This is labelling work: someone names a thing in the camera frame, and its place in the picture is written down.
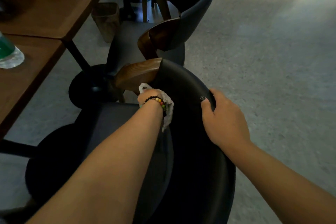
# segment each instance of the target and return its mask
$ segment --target white cleaning cloth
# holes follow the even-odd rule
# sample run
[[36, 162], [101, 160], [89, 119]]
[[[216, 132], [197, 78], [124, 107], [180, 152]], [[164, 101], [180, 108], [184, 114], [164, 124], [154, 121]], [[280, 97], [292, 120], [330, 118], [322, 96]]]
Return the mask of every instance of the white cleaning cloth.
[[[145, 89], [152, 89], [151, 86], [149, 86], [146, 83], [141, 83], [139, 86], [140, 93], [143, 93]], [[165, 102], [166, 106], [166, 117], [163, 118], [163, 127], [162, 132], [168, 127], [168, 125], [171, 123], [171, 119], [173, 118], [173, 110], [174, 110], [174, 102], [171, 100], [171, 98], [162, 90], [158, 91], [161, 92], [163, 102]]]

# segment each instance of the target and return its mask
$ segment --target person's right arm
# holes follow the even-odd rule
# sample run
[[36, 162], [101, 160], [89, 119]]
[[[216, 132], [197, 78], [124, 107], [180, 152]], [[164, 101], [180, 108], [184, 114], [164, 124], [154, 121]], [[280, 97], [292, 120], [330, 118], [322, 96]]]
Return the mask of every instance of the person's right arm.
[[250, 141], [239, 107], [211, 89], [216, 109], [202, 101], [203, 123], [210, 140], [247, 176], [282, 223], [336, 223], [336, 198]]

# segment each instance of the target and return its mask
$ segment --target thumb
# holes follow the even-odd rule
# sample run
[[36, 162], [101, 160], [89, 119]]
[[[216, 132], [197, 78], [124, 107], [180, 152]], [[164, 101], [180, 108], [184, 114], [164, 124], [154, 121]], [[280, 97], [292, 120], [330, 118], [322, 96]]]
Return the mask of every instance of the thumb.
[[214, 114], [211, 109], [211, 104], [210, 101], [205, 98], [201, 102], [201, 108], [202, 108], [202, 118], [203, 118], [203, 123], [206, 123], [208, 120], [211, 120], [214, 117]]

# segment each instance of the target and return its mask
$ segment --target water bottle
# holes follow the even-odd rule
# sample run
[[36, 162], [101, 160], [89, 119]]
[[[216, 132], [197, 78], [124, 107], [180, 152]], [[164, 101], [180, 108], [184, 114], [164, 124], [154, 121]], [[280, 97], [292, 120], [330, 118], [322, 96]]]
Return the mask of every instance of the water bottle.
[[0, 32], [0, 68], [13, 68], [20, 65], [25, 56], [10, 40]]

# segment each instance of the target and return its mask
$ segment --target person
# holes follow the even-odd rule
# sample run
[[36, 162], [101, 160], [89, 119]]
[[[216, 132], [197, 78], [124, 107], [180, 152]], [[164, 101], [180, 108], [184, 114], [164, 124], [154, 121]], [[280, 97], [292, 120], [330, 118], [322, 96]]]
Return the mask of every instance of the person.
[[[201, 102], [210, 140], [254, 184], [283, 223], [336, 223], [336, 198], [259, 149], [250, 140], [239, 107], [220, 91], [213, 112]], [[84, 160], [65, 185], [27, 222], [132, 223], [137, 198], [162, 123], [159, 96], [148, 89], [138, 97], [141, 108]]]

